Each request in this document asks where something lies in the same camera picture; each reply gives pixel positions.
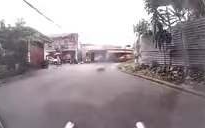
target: house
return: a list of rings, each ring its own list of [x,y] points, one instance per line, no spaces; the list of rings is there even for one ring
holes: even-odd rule
[[[54,34],[49,35],[49,38],[53,42],[45,48],[48,53],[60,52],[62,59],[70,56],[71,59],[81,60],[81,47],[78,41],[78,33]]]
[[[19,70],[28,65],[41,68],[45,60],[44,46],[52,41],[31,27],[0,28],[0,45],[4,55],[0,56],[0,65]]]
[[[28,41],[28,62],[34,68],[41,68],[46,59],[45,46],[51,44],[52,40],[37,30],[30,29],[34,34]]]

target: overcast sky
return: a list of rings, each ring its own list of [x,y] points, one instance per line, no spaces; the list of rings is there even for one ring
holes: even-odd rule
[[[57,24],[26,5],[23,0],[0,0],[0,20],[14,24],[24,18],[43,34],[76,32],[82,43],[132,44],[133,24],[148,19],[143,0],[27,0]]]

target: tree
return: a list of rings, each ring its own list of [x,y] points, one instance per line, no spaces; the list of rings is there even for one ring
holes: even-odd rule
[[[139,23],[133,25],[134,33],[137,33],[139,35],[146,33],[149,30],[149,25],[149,22],[145,19],[140,20]]]

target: street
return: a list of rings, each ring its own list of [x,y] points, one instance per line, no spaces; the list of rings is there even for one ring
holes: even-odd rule
[[[106,68],[98,72],[98,66]],[[4,128],[205,128],[205,99],[114,69],[63,65],[0,87]]]

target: metal fence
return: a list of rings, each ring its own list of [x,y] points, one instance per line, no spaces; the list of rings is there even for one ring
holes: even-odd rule
[[[205,70],[205,18],[177,25],[172,29],[172,44],[166,52],[154,48],[151,36],[140,37],[140,61],[159,64],[184,65],[199,67]]]

